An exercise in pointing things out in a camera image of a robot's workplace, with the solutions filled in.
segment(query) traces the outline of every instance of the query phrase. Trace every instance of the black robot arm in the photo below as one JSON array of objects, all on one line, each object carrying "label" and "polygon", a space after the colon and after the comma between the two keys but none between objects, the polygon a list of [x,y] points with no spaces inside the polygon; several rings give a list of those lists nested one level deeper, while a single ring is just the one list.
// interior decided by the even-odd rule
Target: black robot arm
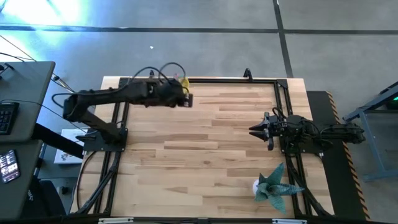
[{"label": "black robot arm", "polygon": [[270,116],[268,112],[265,112],[262,122],[249,128],[251,135],[268,141],[268,150],[274,148],[273,137],[282,137],[290,143],[292,149],[310,146],[327,149],[332,145],[329,141],[332,139],[354,144],[365,140],[364,131],[353,123],[315,125],[312,121],[299,115],[286,117],[280,111],[279,114]]},{"label": "black robot arm", "polygon": [[121,88],[107,90],[82,90],[72,94],[64,102],[63,118],[82,122],[99,131],[105,143],[120,141],[123,136],[114,123],[106,123],[87,109],[93,105],[128,102],[148,106],[192,107],[192,94],[176,79],[159,80],[148,78],[134,80]]}]

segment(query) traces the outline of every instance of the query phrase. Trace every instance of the blue metal frame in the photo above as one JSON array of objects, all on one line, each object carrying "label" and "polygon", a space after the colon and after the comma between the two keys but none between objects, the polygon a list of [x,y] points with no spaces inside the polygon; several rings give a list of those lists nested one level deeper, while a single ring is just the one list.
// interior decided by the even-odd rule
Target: blue metal frame
[{"label": "blue metal frame", "polygon": [[398,95],[398,85],[392,85],[389,87],[387,91],[384,91],[380,94],[376,99],[366,103],[364,106],[361,106],[355,109],[352,113],[344,116],[343,119],[346,122],[350,122],[355,118],[360,118],[363,124],[363,128],[365,130],[366,139],[370,145],[372,154],[376,160],[378,172],[375,174],[364,175],[363,179],[365,181],[377,180],[386,177],[397,177],[398,169],[395,170],[386,170],[384,164],[382,163],[381,156],[379,151],[377,150],[377,145],[374,140],[374,135],[371,131],[369,123],[366,119],[367,113],[384,113],[385,110],[375,110],[376,108],[385,105],[388,101],[394,99]]}]

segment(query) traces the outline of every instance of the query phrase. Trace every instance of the metal stand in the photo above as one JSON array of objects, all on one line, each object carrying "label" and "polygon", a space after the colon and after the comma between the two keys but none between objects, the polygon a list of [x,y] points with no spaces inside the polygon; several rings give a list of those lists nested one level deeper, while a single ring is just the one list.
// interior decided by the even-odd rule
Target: metal stand
[{"label": "metal stand", "polygon": [[371,174],[371,175],[364,175],[364,180],[365,181],[371,181],[371,180],[377,180],[381,178],[386,178],[386,177],[397,177],[398,176],[398,170],[386,170],[384,167],[384,164],[381,160],[381,156],[379,154],[379,151],[377,149],[376,141],[374,140],[374,135],[371,131],[371,128],[369,126],[368,120],[367,120],[367,114],[368,113],[398,113],[398,111],[394,110],[375,110],[379,108],[382,105],[385,105],[388,101],[391,101],[395,97],[398,96],[398,82],[395,84],[389,86],[387,90],[382,91],[382,94],[380,94],[376,99],[366,103],[364,106],[360,106],[356,110],[354,110],[352,113],[346,115],[343,117],[343,119],[346,122],[350,122],[355,118],[360,118],[363,124],[363,128],[366,133],[366,138],[368,140],[369,146],[371,148],[373,157],[376,161],[378,172],[376,174]]},{"label": "metal stand", "polygon": [[83,147],[63,136],[49,130],[48,128],[36,124],[32,139],[42,140],[44,143],[48,144],[57,149],[61,149],[69,155],[76,156],[77,158],[83,158]]}]

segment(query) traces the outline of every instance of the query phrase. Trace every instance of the wooden table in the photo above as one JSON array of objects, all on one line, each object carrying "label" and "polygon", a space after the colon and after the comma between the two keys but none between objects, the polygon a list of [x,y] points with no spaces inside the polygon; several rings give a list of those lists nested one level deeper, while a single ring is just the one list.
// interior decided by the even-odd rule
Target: wooden table
[{"label": "wooden table", "polygon": [[[119,78],[104,77],[102,89],[117,88]],[[288,79],[288,84],[294,114],[311,119],[303,79]],[[266,142],[248,134],[248,127],[276,106],[273,86],[191,83],[190,92],[193,108],[130,106],[129,137],[112,216],[294,217],[290,196],[284,197],[287,214],[283,215],[269,202],[254,202],[252,192],[260,172],[267,176],[285,161],[277,141],[274,150],[268,151]],[[97,106],[95,113],[110,122],[113,107]],[[81,204],[98,185],[103,156],[97,153],[84,171]],[[309,189],[333,213],[321,160],[309,154],[302,157]],[[286,169],[282,182],[289,183]],[[76,210],[75,202],[71,211]],[[300,194],[299,202],[304,211]]]}]

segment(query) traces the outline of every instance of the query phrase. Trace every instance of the concrete floor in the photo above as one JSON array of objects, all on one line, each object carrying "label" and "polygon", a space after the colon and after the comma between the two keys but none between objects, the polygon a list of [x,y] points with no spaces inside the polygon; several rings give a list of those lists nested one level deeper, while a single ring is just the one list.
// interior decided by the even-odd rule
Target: concrete floor
[{"label": "concrete floor", "polygon": [[[20,3],[9,0],[0,25],[277,29],[272,0],[42,0],[28,11]],[[398,29],[398,1],[279,4],[285,29]],[[75,90],[99,88],[104,75],[132,75],[170,61],[181,63],[189,76],[240,77],[249,67],[255,77],[286,77],[278,34],[0,30],[0,35],[36,60],[55,61],[55,73]],[[307,90],[332,92],[340,116],[397,81],[398,35],[286,34],[286,42],[293,76],[304,78]],[[15,50],[6,45],[0,40],[2,49]],[[23,55],[10,51],[6,53]],[[45,105],[60,113],[50,100],[58,92],[65,91],[51,84]],[[72,127],[45,110],[39,122],[54,131]],[[359,176],[375,171],[366,144],[352,146],[351,153]],[[398,178],[360,181],[372,220],[396,222]]]}]

